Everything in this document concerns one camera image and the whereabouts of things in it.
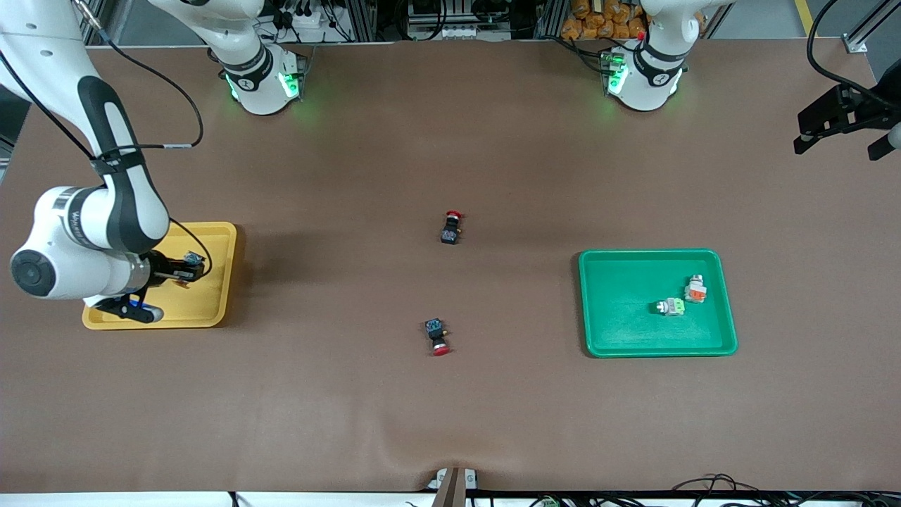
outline brown tabletop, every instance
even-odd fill
[[[826,67],[872,84],[862,56]],[[795,156],[833,83],[803,41],[705,41],[662,110],[604,98],[552,42],[321,48],[306,101],[245,114],[204,50],[133,54],[207,134],[147,152],[173,217],[246,237],[206,330],[95,332],[79,301],[0,275],[0,489],[410,490],[462,465],[495,489],[899,489],[901,171],[878,135]],[[183,142],[179,95],[93,51],[144,142]],[[38,196],[93,185],[33,113],[0,188],[0,258]],[[444,212],[464,239],[440,244]],[[599,360],[575,256],[709,247],[740,347]],[[441,318],[454,352],[429,356]]]

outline brown table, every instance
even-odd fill
[[[832,85],[803,41],[699,43],[652,114],[551,42],[322,48],[272,117],[203,50],[133,53],[203,111],[203,144],[147,157],[173,217],[241,227],[241,282],[224,327],[101,333],[0,276],[3,491],[409,490],[448,465],[496,489],[901,487],[899,159],[867,161],[874,133],[792,153]],[[140,139],[193,137],[176,92],[92,58]],[[31,114],[0,258],[45,189],[95,181]],[[449,208],[458,246],[437,241]],[[738,353],[588,357],[577,253],[693,246],[723,258]]]

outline yellow tape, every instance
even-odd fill
[[[795,0],[797,15],[801,16],[801,24],[804,25],[804,34],[810,35],[810,29],[814,26],[814,17],[810,15],[810,6],[807,0]]]

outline yellow tray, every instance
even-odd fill
[[[88,329],[173,329],[180,327],[212,327],[225,316],[228,288],[232,281],[234,251],[238,230],[228,222],[185,222],[213,256],[213,270],[187,289],[172,281],[147,291],[145,302],[163,309],[163,319],[142,324],[128,318],[85,307],[81,322]],[[167,257],[180,259],[188,250],[204,254],[200,245],[178,226],[169,226],[168,234],[156,248]]]

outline tray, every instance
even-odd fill
[[[81,322],[88,329],[172,329],[180,327],[212,327],[225,316],[228,289],[232,281],[234,251],[238,231],[228,222],[184,222],[183,225],[204,242],[213,256],[213,270],[187,289],[166,281],[147,291],[145,301],[163,309],[163,319],[142,324],[127,318],[85,307]],[[181,258],[188,250],[203,254],[191,236],[172,224],[156,248],[167,257]]]
[[[713,250],[586,250],[578,257],[588,352],[595,357],[731,355],[738,348],[723,266]],[[653,305],[682,298],[704,276],[703,303],[665,317]]]

